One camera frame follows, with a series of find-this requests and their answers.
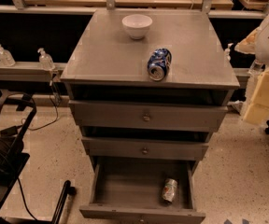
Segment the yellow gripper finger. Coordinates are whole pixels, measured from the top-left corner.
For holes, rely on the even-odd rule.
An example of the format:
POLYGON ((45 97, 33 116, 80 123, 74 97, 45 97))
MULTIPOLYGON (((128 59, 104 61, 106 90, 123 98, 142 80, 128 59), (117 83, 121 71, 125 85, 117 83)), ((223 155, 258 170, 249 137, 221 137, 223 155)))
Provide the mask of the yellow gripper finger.
POLYGON ((249 71, 246 101, 241 111, 243 121, 260 125, 269 117, 269 67, 263 72, 249 71))
POLYGON ((254 54, 256 48, 257 34, 258 28, 255 28, 243 40, 241 40, 235 45, 234 50, 243 54, 254 54))

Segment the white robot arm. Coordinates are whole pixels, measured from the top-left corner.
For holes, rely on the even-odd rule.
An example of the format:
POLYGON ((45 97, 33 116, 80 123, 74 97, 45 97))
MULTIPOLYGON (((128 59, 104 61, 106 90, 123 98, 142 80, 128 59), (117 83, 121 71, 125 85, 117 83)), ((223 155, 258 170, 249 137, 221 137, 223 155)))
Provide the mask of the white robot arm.
POLYGON ((269 117, 269 14, 234 50, 255 55, 254 64, 259 68, 249 69, 242 116, 248 123, 261 124, 269 117))

